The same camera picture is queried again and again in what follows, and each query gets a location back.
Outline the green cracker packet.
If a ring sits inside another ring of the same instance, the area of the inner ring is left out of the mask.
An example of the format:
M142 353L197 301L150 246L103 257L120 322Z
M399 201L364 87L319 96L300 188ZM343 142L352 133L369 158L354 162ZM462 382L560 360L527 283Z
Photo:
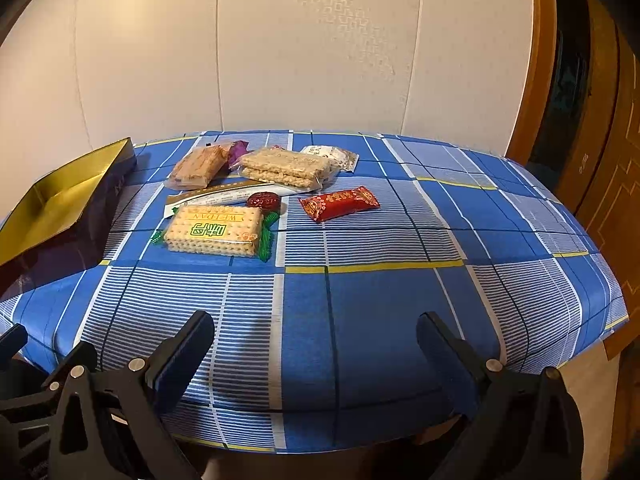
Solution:
M271 257L271 226L277 211L259 207L182 205L168 227L156 231L152 243L171 252L197 255L257 258Z

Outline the rice cracker packet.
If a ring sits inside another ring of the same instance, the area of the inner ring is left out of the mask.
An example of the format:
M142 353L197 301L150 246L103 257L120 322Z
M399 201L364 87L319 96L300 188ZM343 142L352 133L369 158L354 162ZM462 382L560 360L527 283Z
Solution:
M250 180L317 191L336 177L340 166L326 157L267 146L242 155L239 172Z

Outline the purple snack packet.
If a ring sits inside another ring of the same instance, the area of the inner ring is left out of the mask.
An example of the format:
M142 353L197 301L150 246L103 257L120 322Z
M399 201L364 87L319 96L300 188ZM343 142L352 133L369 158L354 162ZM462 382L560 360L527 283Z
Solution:
M248 143L246 141L235 141L231 144L228 153L228 167L236 168L240 164L240 159L248 153Z

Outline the red date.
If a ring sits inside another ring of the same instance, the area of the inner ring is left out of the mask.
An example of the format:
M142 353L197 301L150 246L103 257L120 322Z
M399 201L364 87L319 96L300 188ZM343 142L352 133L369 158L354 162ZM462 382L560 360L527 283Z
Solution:
M257 192L246 200L246 206L259 208L265 212L279 212L281 208L281 197L273 192Z

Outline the blue plaid tablecloth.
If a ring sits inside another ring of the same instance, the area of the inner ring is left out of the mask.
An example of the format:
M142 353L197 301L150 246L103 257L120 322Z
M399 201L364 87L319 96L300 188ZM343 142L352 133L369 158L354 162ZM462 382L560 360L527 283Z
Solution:
M434 311L485 359L516 372L566 363L625 324L620 284L572 214L512 160L449 143L332 132L249 131L253 150L356 153L334 190L378 209L317 223L282 202L269 260L170 252L169 171L226 132L137 147L101 262L1 303L26 360L53 370L79 341L102 368L148 356L196 310L212 346L166 417L218 448L311 453L395 439L450 408L416 342Z

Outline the red snack packet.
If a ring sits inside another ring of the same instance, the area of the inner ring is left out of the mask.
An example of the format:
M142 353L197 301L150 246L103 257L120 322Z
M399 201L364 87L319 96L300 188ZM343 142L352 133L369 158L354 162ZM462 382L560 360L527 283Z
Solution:
M300 198L300 206L313 222L321 223L355 212L378 209L378 199L365 187Z

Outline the long brown white snack bar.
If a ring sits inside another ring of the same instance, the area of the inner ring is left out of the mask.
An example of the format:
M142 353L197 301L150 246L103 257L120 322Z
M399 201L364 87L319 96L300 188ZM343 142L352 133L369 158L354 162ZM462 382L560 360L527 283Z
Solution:
M213 197L214 205L233 204L241 200L247 200L252 194L258 192L273 192L279 196L289 196L298 193L306 193L306 188L294 188L294 186L244 180L230 184L221 184L203 188L198 191L190 191L177 195L169 195L166 198L165 207L171 209L190 200Z

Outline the gold tin box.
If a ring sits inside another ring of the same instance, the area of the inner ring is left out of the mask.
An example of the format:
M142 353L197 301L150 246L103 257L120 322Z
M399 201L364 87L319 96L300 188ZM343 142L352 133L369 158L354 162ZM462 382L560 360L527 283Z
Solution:
M136 165L134 144L125 138L34 183L1 227L1 297L97 266Z

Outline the white brown snack pouch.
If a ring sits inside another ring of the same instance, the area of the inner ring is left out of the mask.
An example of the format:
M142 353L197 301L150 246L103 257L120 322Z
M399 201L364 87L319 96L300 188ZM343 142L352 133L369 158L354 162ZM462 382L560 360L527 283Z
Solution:
M344 148L329 145L307 145L302 153L331 159L334 165L346 172L354 172L359 162L359 155Z

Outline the wooden door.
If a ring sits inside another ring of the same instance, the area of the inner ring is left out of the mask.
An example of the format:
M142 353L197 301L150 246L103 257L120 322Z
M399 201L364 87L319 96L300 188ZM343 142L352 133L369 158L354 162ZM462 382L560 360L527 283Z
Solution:
M524 94L508 157L574 214L620 283L639 336L639 0L533 0Z

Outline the clear orange biscuit packet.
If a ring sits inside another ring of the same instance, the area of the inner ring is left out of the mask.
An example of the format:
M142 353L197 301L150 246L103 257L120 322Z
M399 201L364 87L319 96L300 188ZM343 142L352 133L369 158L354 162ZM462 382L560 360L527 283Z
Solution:
M175 164L164 185L177 191L206 188L216 174L227 165L230 150L230 144L194 148Z

